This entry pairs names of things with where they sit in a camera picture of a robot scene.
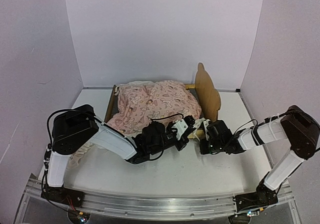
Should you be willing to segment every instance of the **white wall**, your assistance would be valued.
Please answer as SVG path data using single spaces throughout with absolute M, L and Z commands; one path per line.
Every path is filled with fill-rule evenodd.
M 263 0 L 252 58 L 241 92 L 253 115 L 263 118 L 293 104 L 320 122 L 320 0 Z M 289 148 L 269 149 L 277 162 Z M 290 178 L 304 224 L 320 223 L 320 154 Z
M 84 86 L 194 80 L 240 88 L 262 0 L 66 0 Z
M 0 223 L 12 224 L 49 141 L 46 120 L 83 88 L 65 0 L 0 0 Z

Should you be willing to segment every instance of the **pink fabric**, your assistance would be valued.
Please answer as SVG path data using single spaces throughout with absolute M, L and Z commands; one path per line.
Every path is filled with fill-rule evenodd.
M 125 133 L 140 133 L 150 118 L 163 118 L 176 113 L 192 115 L 198 119 L 201 114 L 195 97 L 177 81 L 161 81 L 154 85 L 121 85 L 118 94 L 118 109 L 108 125 Z M 181 116 L 160 120 L 165 126 Z

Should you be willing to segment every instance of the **white floor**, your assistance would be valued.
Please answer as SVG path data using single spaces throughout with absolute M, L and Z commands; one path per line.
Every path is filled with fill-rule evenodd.
M 110 89 L 85 89 L 74 107 L 91 104 L 104 118 L 110 94 Z M 250 117 L 238 93 L 220 95 L 219 119 L 234 132 Z M 238 155 L 202 156 L 198 142 L 192 140 L 181 152 L 172 147 L 159 160 L 138 165 L 93 147 L 76 169 L 67 171 L 64 180 L 66 187 L 120 195 L 211 196 L 254 191 L 269 170 L 263 147 Z

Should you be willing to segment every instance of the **bed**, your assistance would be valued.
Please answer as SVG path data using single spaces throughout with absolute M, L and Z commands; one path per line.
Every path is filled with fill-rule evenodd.
M 202 108 L 200 117 L 216 121 L 218 119 L 218 111 L 221 108 L 219 92 L 215 89 L 214 84 L 202 63 L 198 64 L 197 70 L 195 84 L 185 84 L 185 88 L 196 98 Z M 104 118 L 106 123 L 118 112 L 118 96 L 115 94 L 116 88 L 116 85 L 114 85 Z M 190 134 L 189 138 L 194 138 L 195 136 L 202 138 L 204 134 L 203 129 L 199 128 L 196 134 Z

